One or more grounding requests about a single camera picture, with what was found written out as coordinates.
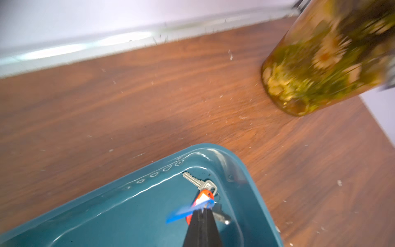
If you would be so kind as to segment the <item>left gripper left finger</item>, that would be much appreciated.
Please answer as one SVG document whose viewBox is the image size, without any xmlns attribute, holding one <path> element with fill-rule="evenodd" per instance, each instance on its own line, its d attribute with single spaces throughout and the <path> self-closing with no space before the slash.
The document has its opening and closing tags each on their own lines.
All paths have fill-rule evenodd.
<svg viewBox="0 0 395 247">
<path fill-rule="evenodd" d="M 194 211 L 184 239 L 183 247 L 203 247 L 203 210 Z"/>
</svg>

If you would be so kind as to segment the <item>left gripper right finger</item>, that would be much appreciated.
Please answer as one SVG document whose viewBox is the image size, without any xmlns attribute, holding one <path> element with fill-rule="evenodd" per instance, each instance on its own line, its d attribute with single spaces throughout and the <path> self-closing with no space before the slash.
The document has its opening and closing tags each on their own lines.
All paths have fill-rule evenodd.
<svg viewBox="0 0 395 247">
<path fill-rule="evenodd" d="M 203 210 L 203 246 L 222 247 L 222 240 L 218 231 L 213 212 L 209 209 Z"/>
</svg>

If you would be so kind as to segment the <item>blue tag key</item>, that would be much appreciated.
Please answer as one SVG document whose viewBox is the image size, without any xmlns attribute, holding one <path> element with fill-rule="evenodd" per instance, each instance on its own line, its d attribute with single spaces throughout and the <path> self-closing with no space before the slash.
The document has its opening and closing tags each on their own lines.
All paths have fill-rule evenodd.
<svg viewBox="0 0 395 247">
<path fill-rule="evenodd" d="M 202 211 L 204 209 L 211 210 L 214 219 L 221 223 L 229 225 L 232 222 L 231 217 L 222 211 L 222 205 L 213 199 L 209 199 L 195 206 L 191 205 L 179 208 L 166 218 L 166 223 L 169 224 L 178 221 L 191 216 L 194 211 Z"/>
</svg>

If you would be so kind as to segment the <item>teal plastic storage box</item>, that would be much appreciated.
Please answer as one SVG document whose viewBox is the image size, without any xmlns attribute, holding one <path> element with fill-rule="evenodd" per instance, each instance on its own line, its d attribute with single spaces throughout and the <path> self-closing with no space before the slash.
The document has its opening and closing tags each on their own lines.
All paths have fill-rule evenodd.
<svg viewBox="0 0 395 247">
<path fill-rule="evenodd" d="M 280 247 L 275 223 L 243 162 L 214 144 L 191 146 L 1 235 L 3 247 L 180 247 L 185 219 L 171 213 L 193 203 L 198 188 L 185 172 L 218 188 L 217 222 L 226 247 Z"/>
</svg>

